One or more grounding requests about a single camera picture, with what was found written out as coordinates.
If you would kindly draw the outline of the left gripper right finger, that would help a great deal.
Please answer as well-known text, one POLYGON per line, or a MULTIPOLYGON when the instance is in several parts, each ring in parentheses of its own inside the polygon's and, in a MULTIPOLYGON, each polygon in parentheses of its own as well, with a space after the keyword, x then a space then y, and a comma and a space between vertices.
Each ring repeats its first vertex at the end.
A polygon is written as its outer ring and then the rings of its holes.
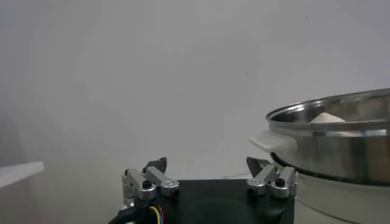
POLYGON ((282 170, 268 160, 247 157, 246 163, 252 178, 246 181, 247 191, 256 197, 263 196, 266 191, 277 199, 286 199, 297 195, 298 173, 293 167, 282 170))

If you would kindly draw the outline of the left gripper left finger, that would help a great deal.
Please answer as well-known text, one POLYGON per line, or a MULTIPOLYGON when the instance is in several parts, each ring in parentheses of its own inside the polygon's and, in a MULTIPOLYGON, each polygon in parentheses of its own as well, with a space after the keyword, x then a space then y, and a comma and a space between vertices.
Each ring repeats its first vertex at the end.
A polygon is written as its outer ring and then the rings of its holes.
POLYGON ((126 169, 122 175, 122 196, 124 205, 135 206, 136 201, 151 202, 162 197, 177 199, 180 196, 178 180, 165 175, 168 160, 166 157, 149 161, 141 170, 126 169))

